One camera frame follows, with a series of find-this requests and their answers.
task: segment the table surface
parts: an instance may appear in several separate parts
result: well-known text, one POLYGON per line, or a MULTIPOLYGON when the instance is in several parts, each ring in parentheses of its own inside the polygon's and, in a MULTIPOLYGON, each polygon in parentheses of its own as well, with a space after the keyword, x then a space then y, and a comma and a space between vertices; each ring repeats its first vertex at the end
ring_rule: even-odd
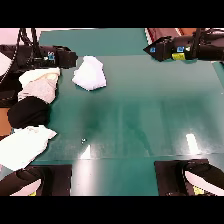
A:
POLYGON ((40 44, 79 56, 52 104, 48 127, 58 135, 32 163, 73 164, 71 195, 158 195, 156 160, 208 158, 224 169, 219 63, 155 61, 143 28, 43 32, 40 44), (107 87, 71 81, 85 55, 104 64, 107 87))

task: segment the yellow sticker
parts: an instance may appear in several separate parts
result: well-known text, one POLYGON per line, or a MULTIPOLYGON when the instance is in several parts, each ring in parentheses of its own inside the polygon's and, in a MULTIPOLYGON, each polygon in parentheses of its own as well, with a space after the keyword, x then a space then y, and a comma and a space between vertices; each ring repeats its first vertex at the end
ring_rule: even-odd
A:
POLYGON ((37 195, 37 193, 36 193, 36 191, 34 191, 32 194, 30 194, 29 196, 36 196, 37 195))
POLYGON ((174 53, 172 54, 174 60, 185 60, 184 53, 174 53))
POLYGON ((201 188, 198 188, 196 186, 193 186, 193 189, 194 189, 195 195, 199 195, 199 194, 204 194, 205 193, 204 190, 202 190, 201 188))

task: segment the black cable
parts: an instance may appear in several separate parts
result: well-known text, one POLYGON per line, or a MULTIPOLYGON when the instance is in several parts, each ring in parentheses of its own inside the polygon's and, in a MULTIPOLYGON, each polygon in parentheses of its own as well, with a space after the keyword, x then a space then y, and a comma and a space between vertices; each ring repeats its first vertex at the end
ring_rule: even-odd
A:
POLYGON ((12 61, 11 61, 10 65, 9 65, 9 68, 7 69, 7 71, 5 72, 5 74, 3 75, 3 78, 2 78, 1 81, 0 81, 0 85, 3 83, 3 81, 5 80, 5 78, 8 76, 9 71, 10 71, 10 69, 12 68, 12 66, 13 66, 13 64, 14 64, 14 62, 15 62, 15 59, 16 59, 16 57, 17 57, 17 54, 18 54, 18 48, 19 48, 19 41, 20 41, 20 37, 21 37, 22 29, 23 29, 23 28, 20 28, 20 29, 19 29, 19 33, 18 33, 18 37, 17 37, 17 43, 16 43, 16 49, 15 49, 15 51, 14 51, 14 55, 13 55, 12 61))

